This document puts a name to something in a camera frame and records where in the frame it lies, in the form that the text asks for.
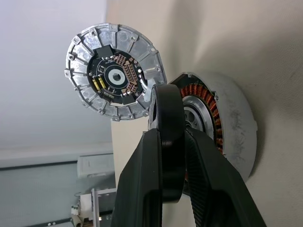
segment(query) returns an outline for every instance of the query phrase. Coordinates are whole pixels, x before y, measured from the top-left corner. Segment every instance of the yellow capacitor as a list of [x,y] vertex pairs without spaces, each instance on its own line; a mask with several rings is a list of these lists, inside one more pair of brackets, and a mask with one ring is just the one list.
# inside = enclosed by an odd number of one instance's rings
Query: yellow capacitor
[[103,82],[103,80],[102,80],[101,77],[99,77],[99,81],[100,81],[101,86],[102,86],[104,89],[106,89],[105,83]]
[[98,91],[100,91],[101,89],[99,88],[99,85],[97,84],[97,82],[96,82],[95,79],[93,79],[93,82],[94,82],[94,85],[95,85],[96,89],[97,89]]

